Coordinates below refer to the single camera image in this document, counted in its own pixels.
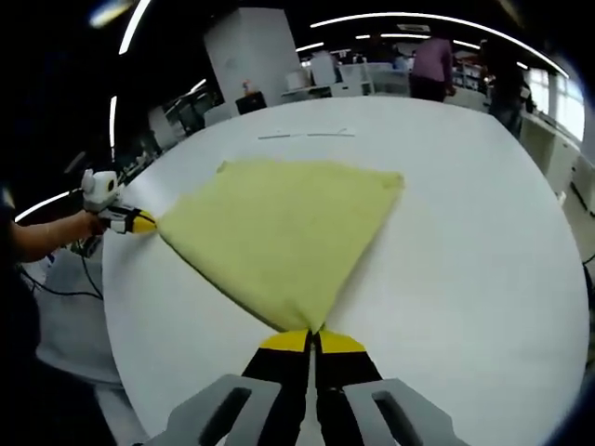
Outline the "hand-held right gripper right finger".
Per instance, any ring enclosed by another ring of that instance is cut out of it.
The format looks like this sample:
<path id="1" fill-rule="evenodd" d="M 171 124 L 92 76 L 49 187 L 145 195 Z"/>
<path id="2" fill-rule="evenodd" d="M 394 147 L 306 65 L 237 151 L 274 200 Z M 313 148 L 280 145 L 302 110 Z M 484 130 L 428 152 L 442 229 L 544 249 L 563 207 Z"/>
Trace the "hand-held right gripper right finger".
<path id="1" fill-rule="evenodd" d="M 451 416 L 400 379 L 383 378 L 363 344 L 326 330 L 313 343 L 325 444 L 458 444 Z"/>

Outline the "person's left hand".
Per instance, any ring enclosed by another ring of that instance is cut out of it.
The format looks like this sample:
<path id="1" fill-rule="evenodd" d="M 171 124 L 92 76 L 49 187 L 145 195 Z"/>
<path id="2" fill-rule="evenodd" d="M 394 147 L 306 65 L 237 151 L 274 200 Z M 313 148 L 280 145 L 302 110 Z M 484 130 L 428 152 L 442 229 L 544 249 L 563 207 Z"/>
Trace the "person's left hand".
<path id="1" fill-rule="evenodd" d="M 71 237 L 74 241 L 102 235 L 106 227 L 99 217 L 82 210 L 70 217 Z"/>

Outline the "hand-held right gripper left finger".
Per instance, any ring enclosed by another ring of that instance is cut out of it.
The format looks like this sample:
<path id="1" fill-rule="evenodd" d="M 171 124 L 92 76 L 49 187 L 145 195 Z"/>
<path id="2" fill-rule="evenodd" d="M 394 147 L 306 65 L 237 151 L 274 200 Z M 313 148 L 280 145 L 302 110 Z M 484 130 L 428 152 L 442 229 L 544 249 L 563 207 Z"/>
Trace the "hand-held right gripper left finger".
<path id="1" fill-rule="evenodd" d="M 224 374 L 183 401 L 154 445 L 293 445 L 305 414 L 310 332 L 275 334 L 241 374 Z"/>

